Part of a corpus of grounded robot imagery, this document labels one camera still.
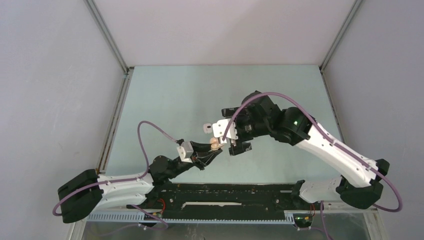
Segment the beige earbud charging case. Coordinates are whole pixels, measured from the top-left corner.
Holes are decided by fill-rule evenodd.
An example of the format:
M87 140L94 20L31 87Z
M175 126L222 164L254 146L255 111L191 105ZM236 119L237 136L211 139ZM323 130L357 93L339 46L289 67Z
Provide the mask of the beige earbud charging case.
M219 138L215 138L215 137L211 138L209 143L210 143L210 149L212 151L220 150L225 145L224 143L220 142Z

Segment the white earbud charging case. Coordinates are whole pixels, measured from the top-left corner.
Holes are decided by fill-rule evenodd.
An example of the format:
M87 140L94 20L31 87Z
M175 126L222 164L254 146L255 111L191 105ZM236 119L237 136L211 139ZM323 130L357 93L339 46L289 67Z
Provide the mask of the white earbud charging case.
M213 126L211 123L206 123L203 125L203 132L205 134L211 134L213 133Z

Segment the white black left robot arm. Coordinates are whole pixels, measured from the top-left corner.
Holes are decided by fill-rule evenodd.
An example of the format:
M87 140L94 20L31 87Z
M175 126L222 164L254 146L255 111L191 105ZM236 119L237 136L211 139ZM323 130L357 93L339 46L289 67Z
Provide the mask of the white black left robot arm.
M181 140L178 157L157 156L146 172L108 176L88 169L58 188L59 203L53 209L63 223L78 222L96 210L143 205L153 208L161 186L182 173L204 170L223 150L219 143L197 143Z

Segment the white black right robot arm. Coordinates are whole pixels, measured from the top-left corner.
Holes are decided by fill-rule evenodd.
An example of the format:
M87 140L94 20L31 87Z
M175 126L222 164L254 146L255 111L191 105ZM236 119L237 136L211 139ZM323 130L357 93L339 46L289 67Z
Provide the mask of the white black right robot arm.
M364 210L381 198L381 181L388 173L389 162L369 159L352 150L299 104L280 109L268 95L255 91L241 106L224 108L221 114L222 119L212 124L212 133L220 145L229 145L230 155L251 150L254 138L270 136L319 157L339 173L324 181L297 181L290 196L295 208L304 209L318 201L342 201Z

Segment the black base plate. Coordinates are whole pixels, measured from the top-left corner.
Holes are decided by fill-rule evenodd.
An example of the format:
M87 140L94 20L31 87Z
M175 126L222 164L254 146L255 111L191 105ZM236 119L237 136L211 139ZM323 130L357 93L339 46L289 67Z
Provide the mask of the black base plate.
M319 203L296 196L296 184L172 183L156 192L139 208L159 211L170 219L277 220L289 211L305 211L312 217Z

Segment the aluminium corner post left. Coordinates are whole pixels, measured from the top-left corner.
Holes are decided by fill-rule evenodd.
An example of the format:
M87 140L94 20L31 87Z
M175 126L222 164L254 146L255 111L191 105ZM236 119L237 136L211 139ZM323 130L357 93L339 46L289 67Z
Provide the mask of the aluminium corner post left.
M124 57L121 51L119 50L119 47L116 44L116 41L114 37L112 36L112 33L109 30L107 23L104 20L102 13L100 9L98 8L96 2L94 0L84 0L84 3L86 4L88 11L90 12L94 22L96 23L101 35L103 36L106 44L111 50L118 65L120 66L124 74L127 74L129 72L130 67L127 65L126 61L124 60Z

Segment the aluminium corner post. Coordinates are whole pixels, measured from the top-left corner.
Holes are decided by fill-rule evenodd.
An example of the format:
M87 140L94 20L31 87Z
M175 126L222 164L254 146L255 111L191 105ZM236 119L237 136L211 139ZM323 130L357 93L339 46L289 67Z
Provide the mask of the aluminium corner post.
M109 30L107 23L104 20L102 13L100 9L98 8L96 2L94 0L84 0L84 3L86 4L88 11L90 12L94 22L96 23L101 35L103 36L106 44L111 50L118 65L120 66L124 74L127 74L129 72L130 67L127 65L126 61L124 60L124 57L121 51L119 50L119 47L116 44L116 41L114 37L112 36L112 33Z
M360 8L362 7L364 0L355 0L353 2L353 5L351 6L347 16L345 17L344 21L341 24L340 29L338 30L332 44L330 45L330 48L326 52L320 66L320 72L323 74L326 71L326 68L328 67L333 55L337 51L340 43L342 42L345 34L347 33L349 27L351 26L352 22L354 21L354 18L358 14Z

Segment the aluminium corner post right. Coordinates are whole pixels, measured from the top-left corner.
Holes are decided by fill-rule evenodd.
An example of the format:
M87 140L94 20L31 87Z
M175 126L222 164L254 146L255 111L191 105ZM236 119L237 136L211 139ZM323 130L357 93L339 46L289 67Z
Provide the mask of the aluminium corner post right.
M320 72L323 74L326 71L326 68L328 67L333 55L337 51L340 43L342 42L345 34L347 33L349 27L351 26L352 22L354 21L354 18L358 14L360 8L362 7L364 0L355 0L353 2L353 5L351 6L347 16L345 17L344 21L341 24L340 29L338 30L332 44L330 45L330 48L326 52L320 66Z

